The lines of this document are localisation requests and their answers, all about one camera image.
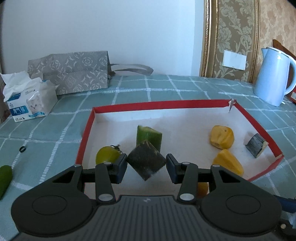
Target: gold frame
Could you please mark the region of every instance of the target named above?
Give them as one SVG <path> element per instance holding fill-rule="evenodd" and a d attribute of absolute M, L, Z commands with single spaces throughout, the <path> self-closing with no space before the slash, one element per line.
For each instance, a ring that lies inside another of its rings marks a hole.
<path fill-rule="evenodd" d="M 260 3 L 255 1 L 255 34 L 248 82 L 253 83 L 259 53 L 260 35 Z M 205 0 L 204 35 L 200 76 L 213 77 L 218 40 L 218 0 Z"/>

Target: kettle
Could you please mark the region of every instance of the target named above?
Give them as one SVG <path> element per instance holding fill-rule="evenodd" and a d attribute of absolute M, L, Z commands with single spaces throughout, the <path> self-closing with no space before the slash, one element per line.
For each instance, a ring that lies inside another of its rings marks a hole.
<path fill-rule="evenodd" d="M 261 49 L 263 63 L 255 84 L 254 93 L 267 103 L 279 106 L 284 95 L 296 86 L 296 61 L 283 51 L 273 47 Z M 290 64 L 294 69 L 291 85 L 286 89 Z"/>

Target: green checkered tablecloth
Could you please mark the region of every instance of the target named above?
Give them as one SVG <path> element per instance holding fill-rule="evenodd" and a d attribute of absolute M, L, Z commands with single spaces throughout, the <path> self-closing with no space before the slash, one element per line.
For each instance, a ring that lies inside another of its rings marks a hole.
<path fill-rule="evenodd" d="M 184 99 L 237 99 L 272 136 L 285 158 L 253 183 L 272 194 L 296 196 L 296 105 L 280 107 L 254 95 L 252 85 L 226 79 L 169 75 L 113 77 L 108 89 L 59 96 L 43 118 L 0 125 L 0 166 L 13 167 L 13 181 L 0 201 L 0 241 L 17 234 L 10 216 L 13 201 L 25 191 L 74 164 L 92 107 Z M 19 152 L 25 145 L 27 150 Z"/>

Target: cat picture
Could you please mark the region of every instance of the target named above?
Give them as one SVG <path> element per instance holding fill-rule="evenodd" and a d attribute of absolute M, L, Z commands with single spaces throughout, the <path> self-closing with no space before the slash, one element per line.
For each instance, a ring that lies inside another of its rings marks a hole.
<path fill-rule="evenodd" d="M 33 115 L 36 114 L 37 112 L 43 111 L 42 103 L 38 95 L 34 99 L 32 98 L 27 99 L 26 102 L 29 107 L 29 110 L 32 112 Z"/>

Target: white wall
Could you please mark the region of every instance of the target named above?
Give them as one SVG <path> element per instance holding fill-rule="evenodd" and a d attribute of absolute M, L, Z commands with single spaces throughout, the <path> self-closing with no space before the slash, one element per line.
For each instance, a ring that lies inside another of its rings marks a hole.
<path fill-rule="evenodd" d="M 198 75 L 203 5 L 203 0 L 6 0 L 3 72 L 26 70 L 29 59 L 51 53 L 108 50 L 112 63 Z"/>

